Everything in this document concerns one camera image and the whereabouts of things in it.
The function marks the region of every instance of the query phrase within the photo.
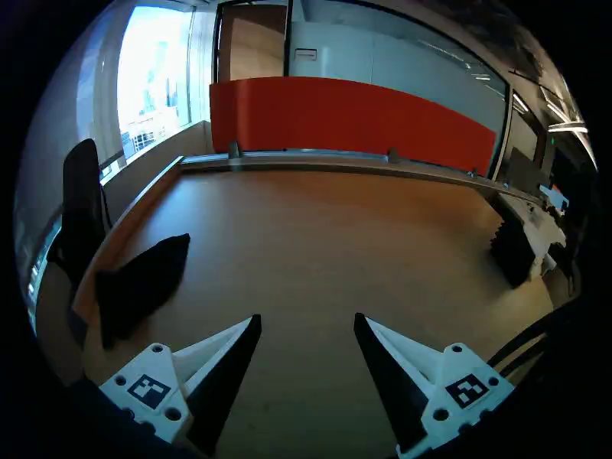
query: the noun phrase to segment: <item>desk surface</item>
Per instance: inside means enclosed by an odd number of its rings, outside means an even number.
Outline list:
[[[466,187],[397,177],[267,171],[183,174],[117,266],[191,235],[174,297],[129,341],[84,366],[103,383],[154,341],[174,350],[254,313],[262,336],[217,457],[387,457],[395,439],[353,335],[356,311],[441,350],[484,359],[552,304],[512,290],[488,255],[500,218]]]

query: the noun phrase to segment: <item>black cloth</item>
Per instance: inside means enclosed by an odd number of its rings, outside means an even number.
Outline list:
[[[177,289],[187,260],[189,234],[172,236],[136,256],[117,271],[96,273],[102,345],[126,340],[140,322]]]

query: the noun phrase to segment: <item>chair backrest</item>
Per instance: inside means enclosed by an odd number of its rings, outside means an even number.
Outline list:
[[[96,144],[88,138],[63,162],[62,229],[49,258],[75,289],[106,234],[100,190]]]

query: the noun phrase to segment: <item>office chair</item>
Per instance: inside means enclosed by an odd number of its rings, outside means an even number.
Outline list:
[[[91,138],[76,145],[63,162],[62,227],[47,260],[58,264],[70,280],[68,326],[83,346],[85,323],[72,310],[72,300],[87,266],[104,240],[103,221],[111,227],[106,195],[99,182],[98,152]]]

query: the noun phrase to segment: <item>orange-red partition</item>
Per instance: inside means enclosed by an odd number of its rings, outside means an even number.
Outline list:
[[[399,156],[485,175],[495,133],[421,97],[328,78],[279,76],[210,86],[215,151],[317,148]]]

